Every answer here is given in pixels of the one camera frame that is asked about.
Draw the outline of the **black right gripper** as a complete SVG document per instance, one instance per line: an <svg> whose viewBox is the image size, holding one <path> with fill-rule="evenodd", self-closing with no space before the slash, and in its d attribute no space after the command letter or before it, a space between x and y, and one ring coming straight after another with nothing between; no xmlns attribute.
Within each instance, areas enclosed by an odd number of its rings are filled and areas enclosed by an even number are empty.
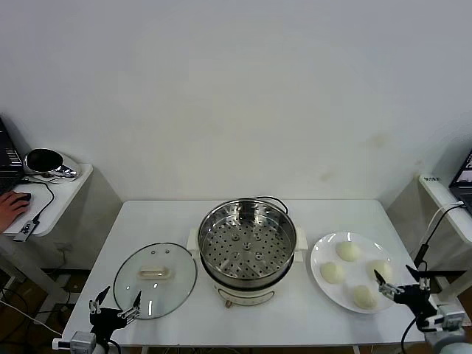
<svg viewBox="0 0 472 354"><path fill-rule="evenodd" d="M423 321L437 315L437 309L430 301L430 279L428 271L419 271L406 265L406 269L417 281L418 285L395 286L388 283L375 269L374 275L378 283L378 290L386 298L397 304L405 305L416 319Z"/></svg>

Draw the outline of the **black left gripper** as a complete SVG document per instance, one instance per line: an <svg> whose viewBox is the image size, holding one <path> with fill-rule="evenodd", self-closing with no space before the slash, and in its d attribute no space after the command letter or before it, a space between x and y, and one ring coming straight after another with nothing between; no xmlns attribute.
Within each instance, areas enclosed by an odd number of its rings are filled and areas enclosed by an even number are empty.
<svg viewBox="0 0 472 354"><path fill-rule="evenodd" d="M115 330L123 329L140 314L141 291L136 295L132 306L127 310L100 308L109 290L110 286L106 287L88 304L91 313L91 332L96 336L97 343L107 343Z"/></svg>

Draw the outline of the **person's hand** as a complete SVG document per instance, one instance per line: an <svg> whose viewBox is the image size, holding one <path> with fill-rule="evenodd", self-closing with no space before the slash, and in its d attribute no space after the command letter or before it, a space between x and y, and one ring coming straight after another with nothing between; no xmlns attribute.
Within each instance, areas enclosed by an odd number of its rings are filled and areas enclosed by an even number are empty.
<svg viewBox="0 0 472 354"><path fill-rule="evenodd" d="M10 225L29 209L27 193L9 191L0 198L0 233L3 234Z"/></svg>

